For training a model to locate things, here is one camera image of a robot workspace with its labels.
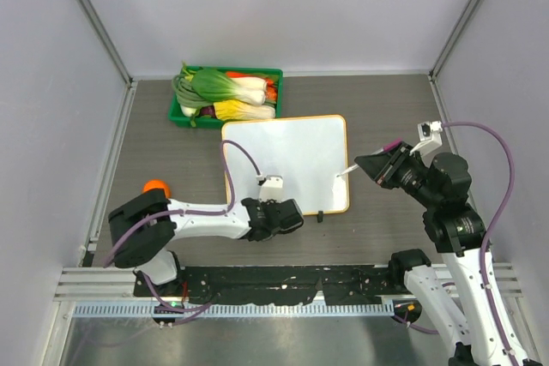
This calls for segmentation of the orange framed whiteboard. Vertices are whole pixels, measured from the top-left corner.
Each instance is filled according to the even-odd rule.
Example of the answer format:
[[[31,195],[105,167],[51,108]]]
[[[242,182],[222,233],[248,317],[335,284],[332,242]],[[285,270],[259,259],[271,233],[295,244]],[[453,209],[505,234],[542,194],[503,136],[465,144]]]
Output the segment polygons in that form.
[[[266,177],[283,181],[284,200],[294,199],[304,215],[344,213],[350,184],[347,123],[341,115],[230,122],[221,138],[235,141]]]

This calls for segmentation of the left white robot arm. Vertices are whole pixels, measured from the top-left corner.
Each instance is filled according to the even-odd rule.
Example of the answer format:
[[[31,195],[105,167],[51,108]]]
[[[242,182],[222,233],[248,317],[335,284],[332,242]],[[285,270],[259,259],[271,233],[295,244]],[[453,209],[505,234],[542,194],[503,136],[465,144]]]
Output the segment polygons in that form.
[[[112,249],[104,266],[143,273],[163,296],[183,284],[177,256],[168,244],[190,237],[226,237],[261,242],[289,234],[304,224],[293,199],[278,202],[244,198],[227,205],[198,205],[169,199],[151,189],[108,215]]]

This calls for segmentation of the pink whiteboard marker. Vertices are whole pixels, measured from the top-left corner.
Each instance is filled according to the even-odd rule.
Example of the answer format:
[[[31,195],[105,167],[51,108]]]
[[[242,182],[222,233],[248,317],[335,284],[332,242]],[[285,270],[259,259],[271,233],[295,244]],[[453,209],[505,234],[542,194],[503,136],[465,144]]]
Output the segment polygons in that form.
[[[386,144],[380,148],[378,148],[378,150],[376,150],[375,152],[373,153],[370,153],[368,155],[361,155],[361,156],[358,156],[356,159],[355,159],[355,163],[348,166],[344,171],[341,171],[340,173],[336,174],[335,176],[336,177],[344,177],[346,174],[349,174],[351,173],[352,171],[355,171],[357,170],[358,168],[362,168],[364,165],[365,165],[365,162],[372,158],[372,157],[375,157],[379,154],[383,154],[385,152],[388,152],[389,150],[397,147],[399,144],[401,143],[401,139],[396,139],[395,141],[392,141],[391,143],[389,144]]]

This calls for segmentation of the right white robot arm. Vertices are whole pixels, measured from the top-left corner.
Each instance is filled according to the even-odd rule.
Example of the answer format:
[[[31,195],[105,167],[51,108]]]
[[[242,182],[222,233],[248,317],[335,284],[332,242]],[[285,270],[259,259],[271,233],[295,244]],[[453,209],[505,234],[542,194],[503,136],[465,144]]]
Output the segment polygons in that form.
[[[358,156],[356,165],[378,186],[402,189],[425,208],[425,232],[451,275],[457,301],[444,289],[420,249],[396,252],[387,280],[411,292],[441,337],[450,365],[534,365],[508,317],[486,251],[486,228],[468,203],[468,163],[453,153],[430,165],[407,143]]]

